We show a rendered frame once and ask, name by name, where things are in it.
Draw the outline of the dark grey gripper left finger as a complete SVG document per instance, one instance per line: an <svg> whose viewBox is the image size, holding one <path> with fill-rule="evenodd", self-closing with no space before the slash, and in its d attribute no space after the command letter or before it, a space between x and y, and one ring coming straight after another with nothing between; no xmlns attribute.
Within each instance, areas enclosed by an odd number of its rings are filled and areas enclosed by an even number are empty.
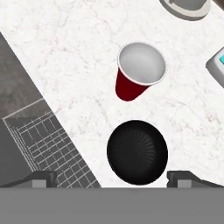
<svg viewBox="0 0 224 224"><path fill-rule="evenodd" d="M0 188L55 188L57 186L56 179L56 171L34 171L25 178L0 185Z"/></svg>

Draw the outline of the red cup with white inside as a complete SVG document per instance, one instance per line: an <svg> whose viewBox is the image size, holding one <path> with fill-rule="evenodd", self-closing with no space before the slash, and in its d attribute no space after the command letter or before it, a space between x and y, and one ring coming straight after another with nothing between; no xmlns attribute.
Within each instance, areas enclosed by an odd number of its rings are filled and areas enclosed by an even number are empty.
<svg viewBox="0 0 224 224"><path fill-rule="evenodd" d="M117 54L117 68L115 93L125 102L135 100L147 88L158 84L167 71L164 55L143 42L124 45Z"/></svg>

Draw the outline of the grey dishwasher door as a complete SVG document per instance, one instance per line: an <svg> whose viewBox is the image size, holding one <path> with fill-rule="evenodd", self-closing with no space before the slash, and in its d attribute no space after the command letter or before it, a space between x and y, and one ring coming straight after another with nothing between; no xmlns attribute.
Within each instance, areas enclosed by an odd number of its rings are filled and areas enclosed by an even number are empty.
<svg viewBox="0 0 224 224"><path fill-rule="evenodd" d="M101 186L2 33L0 121L31 170L7 187Z"/></svg>

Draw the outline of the white round appliance base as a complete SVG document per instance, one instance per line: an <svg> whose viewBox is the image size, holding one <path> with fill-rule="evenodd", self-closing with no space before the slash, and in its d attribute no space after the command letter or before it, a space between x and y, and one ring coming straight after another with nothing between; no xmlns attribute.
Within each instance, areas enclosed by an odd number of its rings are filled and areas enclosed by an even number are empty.
<svg viewBox="0 0 224 224"><path fill-rule="evenodd" d="M211 9L211 0L159 0L173 16L189 21L204 18Z"/></svg>

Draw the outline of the black bowl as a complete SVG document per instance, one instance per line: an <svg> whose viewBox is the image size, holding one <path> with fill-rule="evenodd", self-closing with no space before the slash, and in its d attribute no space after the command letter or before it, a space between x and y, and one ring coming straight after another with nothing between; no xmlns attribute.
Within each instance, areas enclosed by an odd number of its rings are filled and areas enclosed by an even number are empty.
<svg viewBox="0 0 224 224"><path fill-rule="evenodd" d="M135 186L153 183L165 171L168 148L153 125L130 120L112 132L107 144L108 163L124 182Z"/></svg>

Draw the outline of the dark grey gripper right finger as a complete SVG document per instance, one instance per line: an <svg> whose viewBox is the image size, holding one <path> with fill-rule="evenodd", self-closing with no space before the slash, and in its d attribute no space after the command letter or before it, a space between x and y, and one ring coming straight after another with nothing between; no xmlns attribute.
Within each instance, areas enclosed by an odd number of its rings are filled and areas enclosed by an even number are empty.
<svg viewBox="0 0 224 224"><path fill-rule="evenodd" d="M198 178L190 171L168 171L166 177L168 188L224 188L224 185Z"/></svg>

